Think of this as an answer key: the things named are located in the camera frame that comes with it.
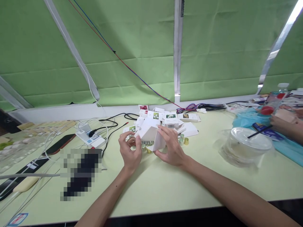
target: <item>smartphone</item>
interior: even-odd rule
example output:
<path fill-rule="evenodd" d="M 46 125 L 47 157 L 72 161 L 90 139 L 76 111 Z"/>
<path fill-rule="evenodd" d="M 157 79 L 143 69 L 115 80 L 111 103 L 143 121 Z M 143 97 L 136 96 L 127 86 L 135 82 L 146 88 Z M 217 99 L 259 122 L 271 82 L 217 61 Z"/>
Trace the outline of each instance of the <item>smartphone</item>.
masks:
<path fill-rule="evenodd" d="M 76 134 L 69 134 L 63 136 L 57 143 L 52 145 L 50 148 L 46 150 L 47 155 L 57 154 L 60 149 L 64 148 L 72 139 L 76 137 Z"/>
<path fill-rule="evenodd" d="M 43 166 L 47 161 L 47 157 L 39 158 L 35 163 L 35 159 L 28 163 L 26 166 L 24 166 L 22 169 L 20 169 L 17 173 L 22 173 L 24 170 L 26 170 L 27 167 L 29 167 L 24 173 L 34 173 L 36 172 L 41 166 Z M 3 192 L 3 190 L 6 189 L 6 187 L 14 180 L 15 178 L 10 178 L 6 180 L 3 184 L 0 185 L 0 193 Z M 0 196 L 0 201 L 4 200 L 9 194 L 13 192 L 13 189 L 25 179 L 25 177 L 17 178 L 9 188 L 5 190 L 5 192 Z"/>

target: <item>red wire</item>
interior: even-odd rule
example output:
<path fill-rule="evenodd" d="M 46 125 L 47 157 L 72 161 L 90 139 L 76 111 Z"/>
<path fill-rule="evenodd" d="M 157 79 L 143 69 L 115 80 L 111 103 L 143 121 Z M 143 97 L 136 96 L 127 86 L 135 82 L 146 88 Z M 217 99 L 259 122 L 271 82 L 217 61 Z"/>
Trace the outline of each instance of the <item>red wire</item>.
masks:
<path fill-rule="evenodd" d="M 99 36 L 99 34 L 93 29 L 93 27 L 85 20 L 85 18 L 82 16 L 82 14 L 77 10 L 77 8 L 73 5 L 73 3 L 70 1 L 70 0 L 68 0 L 70 3 L 71 3 L 71 5 L 75 8 L 75 10 L 78 12 L 78 14 L 80 14 L 80 16 L 82 17 L 82 19 L 88 24 L 88 26 L 96 33 L 96 35 L 107 45 L 107 47 L 110 49 L 110 50 L 112 50 L 110 47 L 109 47 L 109 45 L 101 38 L 101 36 Z M 114 52 L 114 54 L 117 56 L 117 58 L 127 67 L 127 68 L 129 68 L 131 71 L 133 71 L 130 67 L 128 67 L 128 65 L 127 64 L 125 64 L 124 63 L 124 61 L 122 61 L 121 60 L 121 58 L 119 58 L 119 56 L 116 54 L 116 52 Z M 172 104 L 175 104 L 174 102 L 172 102 L 172 101 L 170 101 L 170 100 L 168 100 L 167 98 L 164 98 L 162 95 L 160 95 L 159 93 L 157 93 L 156 91 L 154 91 L 157 95 L 159 95 L 160 97 L 162 97 L 163 99 L 165 99 L 165 100 L 167 100 L 167 101 L 169 101 L 169 102 L 171 102 Z"/>

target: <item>printed label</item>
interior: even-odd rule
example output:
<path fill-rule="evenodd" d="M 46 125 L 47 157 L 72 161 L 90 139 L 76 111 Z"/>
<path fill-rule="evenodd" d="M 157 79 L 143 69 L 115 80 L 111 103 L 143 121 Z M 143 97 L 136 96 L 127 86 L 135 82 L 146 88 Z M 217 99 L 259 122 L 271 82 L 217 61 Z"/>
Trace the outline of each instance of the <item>printed label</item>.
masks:
<path fill-rule="evenodd" d="M 28 213 L 17 214 L 15 217 L 13 217 L 13 219 L 9 222 L 7 226 L 18 226 L 24 221 L 27 216 Z"/>

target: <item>table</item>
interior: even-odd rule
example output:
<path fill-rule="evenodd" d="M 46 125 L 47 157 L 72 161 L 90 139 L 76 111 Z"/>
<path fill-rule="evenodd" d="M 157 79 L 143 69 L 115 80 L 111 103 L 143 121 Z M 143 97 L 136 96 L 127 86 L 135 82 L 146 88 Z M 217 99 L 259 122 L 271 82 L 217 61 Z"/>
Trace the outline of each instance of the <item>table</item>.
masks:
<path fill-rule="evenodd" d="M 182 147 L 186 154 L 223 176 L 238 182 L 267 201 L 303 198 L 303 168 L 301 166 L 276 152 L 274 155 L 265 155 L 263 163 L 257 171 L 235 167 L 220 156 L 215 143 L 221 130 L 232 128 L 234 115 L 225 111 L 199 113 L 199 115 L 201 122 L 193 123 L 199 130 L 199 135 L 189 137 L 189 145 Z M 116 118 L 119 125 L 123 125 L 127 121 L 129 120 L 123 117 Z M 93 122 L 90 125 L 93 125 L 94 128 L 98 126 L 98 123 Z M 54 142 L 64 135 L 74 132 L 75 129 L 69 129 L 59 135 Z M 39 183 L 41 186 L 37 187 L 38 192 L 35 197 L 22 210 L 23 213 L 28 213 L 28 216 L 20 226 L 79 220 L 110 185 L 123 166 L 117 142 L 121 133 L 122 128 L 110 137 L 103 158 L 103 165 L 108 170 L 97 175 L 91 191 L 85 192 L 83 196 L 74 197 L 72 201 L 60 201 L 60 192 L 63 191 L 68 179 L 44 178 Z M 75 138 L 65 148 L 71 149 L 82 143 L 79 138 Z M 27 160 L 19 163 L 19 167 L 14 166 L 4 174 L 15 173 L 20 166 L 24 166 L 37 157 L 39 152 L 42 151 L 29 155 Z M 42 172 L 50 164 L 48 161 L 37 172 Z M 59 172 L 59 168 L 60 166 L 56 163 L 50 168 L 49 173 Z M 11 218 L 29 192 L 30 190 L 19 195 L 0 213 L 1 224 Z M 0 208 L 6 200 L 0 202 Z M 189 174 L 162 162 L 154 154 L 145 154 L 138 170 L 126 185 L 111 217 L 217 206 L 222 205 Z"/>

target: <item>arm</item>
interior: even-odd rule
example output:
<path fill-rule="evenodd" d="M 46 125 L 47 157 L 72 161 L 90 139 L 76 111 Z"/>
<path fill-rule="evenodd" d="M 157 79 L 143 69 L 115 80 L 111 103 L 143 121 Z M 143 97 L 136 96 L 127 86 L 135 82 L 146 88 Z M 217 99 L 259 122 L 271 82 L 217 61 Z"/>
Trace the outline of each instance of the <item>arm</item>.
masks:
<path fill-rule="evenodd" d="M 187 156 L 178 143 L 177 132 L 158 126 L 167 143 L 166 154 L 155 151 L 164 162 L 178 166 L 193 175 L 222 204 L 247 226 L 298 226 L 299 225 L 240 184 L 212 171 Z"/>
<path fill-rule="evenodd" d="M 128 135 L 134 135 L 134 132 L 126 132 L 120 135 L 120 152 L 124 160 L 124 167 L 121 169 L 115 180 L 108 188 L 97 198 L 90 208 L 81 217 L 75 227 L 100 227 L 103 226 L 121 192 L 124 189 L 128 179 L 135 172 L 140 164 L 142 157 L 141 139 L 139 136 L 135 139 L 131 137 L 127 142 L 125 139 Z M 136 144 L 136 150 L 132 151 L 130 147 Z"/>
<path fill-rule="evenodd" d="M 273 130 L 303 145 L 303 127 L 299 122 L 297 122 L 297 124 L 292 124 L 272 115 L 270 123 L 273 125 Z"/>

